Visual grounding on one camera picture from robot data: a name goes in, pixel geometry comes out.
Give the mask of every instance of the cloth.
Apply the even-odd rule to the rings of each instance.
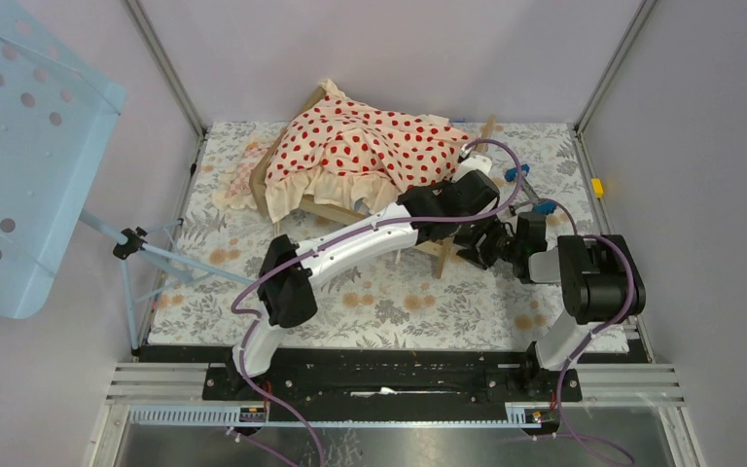
[[[253,199],[250,192],[250,172],[262,160],[272,144],[273,140],[264,138],[248,141],[240,148],[242,156],[238,158],[238,163],[228,167],[224,173],[219,175],[219,182],[223,184],[224,189],[211,195],[213,205],[217,209],[228,207],[231,209],[243,209],[245,207],[256,209],[256,200]]]
[[[378,211],[413,186],[453,173],[469,136],[436,116],[382,111],[322,84],[325,98],[296,117],[267,168],[267,210],[275,223],[303,195]]]

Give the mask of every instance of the blue metal stand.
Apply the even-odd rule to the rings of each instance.
[[[92,227],[96,231],[109,236],[118,245],[126,245],[129,242],[128,238],[121,231],[113,228],[106,222],[94,216],[92,213],[90,213],[86,209],[82,209],[82,213],[79,216],[79,220],[84,222],[88,226]],[[178,219],[178,220],[167,222],[164,224],[158,224],[156,226],[152,226],[148,229],[144,229],[144,231],[147,232],[148,234],[164,232],[165,234],[167,234],[167,237],[170,240],[170,244],[174,245],[174,248],[175,248],[176,241],[173,238],[173,235],[171,234],[170,230],[177,226],[180,226],[181,224],[182,224],[182,221]],[[149,294],[146,294],[140,297],[134,297],[132,284],[130,283],[130,271],[127,266],[127,259],[119,259],[119,262],[122,267],[122,283],[124,285],[124,305],[125,305],[126,314],[127,314],[127,328],[130,332],[130,348],[132,348],[133,350],[136,350],[139,348],[138,326],[136,325],[136,319],[135,319],[135,306],[137,304],[140,304],[150,299],[151,297],[158,295],[163,290],[173,287],[177,284],[191,284],[194,282],[199,282],[200,280],[204,280],[210,277],[211,275],[218,275],[218,276],[224,277],[225,279],[232,280],[234,282],[238,282],[244,285],[250,285],[253,282],[252,280],[242,277],[240,275],[227,272],[226,270],[213,268],[212,266],[206,265],[205,263],[201,263],[199,261],[190,259],[186,256],[182,256],[180,254],[176,254],[171,251],[158,248],[157,246],[153,246],[150,243],[146,243],[146,242],[143,243],[141,245],[141,249],[137,253],[143,260],[167,272],[171,276],[175,277],[177,280],[167,283],[163,285],[162,287],[160,287],[159,289],[150,292]],[[173,265],[171,265],[170,263],[168,263],[162,257],[170,261],[174,261],[176,263],[189,266],[194,269],[204,270],[207,272],[207,274],[203,274],[199,277],[193,277],[193,273],[189,269],[178,269],[174,267]]]

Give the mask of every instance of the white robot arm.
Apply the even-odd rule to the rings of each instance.
[[[412,188],[396,202],[356,224],[298,245],[287,235],[277,237],[268,249],[262,275],[303,253],[314,254],[259,287],[263,317],[246,344],[244,369],[239,371],[248,377],[267,371],[287,329],[301,325],[316,313],[314,288],[383,253],[451,235],[465,246],[459,256],[478,267],[487,269],[502,259],[514,266],[515,276],[522,282],[561,283],[567,312],[560,315],[544,338],[532,342],[527,352],[532,372],[559,370],[588,333],[615,316],[623,305],[627,289],[623,265],[603,242],[566,235],[558,239],[556,248],[548,250],[545,215],[534,212],[519,214],[515,233],[507,232],[496,216],[461,225],[387,222],[411,217],[427,220],[469,216],[490,209],[499,190],[486,176],[489,168],[488,158],[470,156],[460,164],[451,182]],[[627,315],[637,314],[645,304],[642,281],[623,238],[609,235],[607,239],[631,263],[637,293]],[[238,346],[233,349],[234,361],[238,361],[239,350]]]

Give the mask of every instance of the gray wall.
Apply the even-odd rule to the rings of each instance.
[[[571,122],[640,0],[144,0],[208,122],[284,121],[332,78],[381,108]]]
[[[118,226],[173,214],[194,154],[190,127],[118,0],[21,0],[85,61],[127,88],[88,199]],[[0,466],[79,465],[115,362],[128,355],[112,243],[80,225],[47,304],[0,318]],[[132,261],[139,290],[153,269]]]
[[[587,143],[708,463],[747,465],[747,1],[662,1]]]

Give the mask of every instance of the floral fabric surface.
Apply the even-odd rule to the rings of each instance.
[[[241,157],[244,142],[278,135],[285,124],[217,123],[200,162],[200,171],[178,238],[183,254],[232,273],[256,278],[267,246],[274,238],[269,218],[255,210],[220,211],[211,195],[221,190],[219,176]],[[482,124],[454,124],[479,134]],[[597,233],[568,127],[562,124],[500,124],[494,138],[511,146],[531,165],[528,180],[541,197],[566,205],[581,233]],[[503,173],[513,163],[498,148],[487,155],[494,165],[490,176],[506,197],[513,185]],[[557,211],[548,218],[548,238],[554,246],[570,225]],[[339,224],[300,210],[280,222],[281,232],[294,241],[319,236]],[[434,271],[437,258],[415,249],[385,254],[359,265],[315,291],[319,312],[289,331],[285,346],[417,348],[461,350],[524,350],[543,336],[563,311],[556,285],[519,283],[510,265],[502,262],[480,270],[451,256],[442,279]],[[235,316],[230,306],[241,285],[209,277],[165,291],[157,301],[149,343],[221,344],[240,341],[249,317]],[[242,304],[257,305],[255,294]],[[599,336],[593,351],[625,352],[620,327]]]

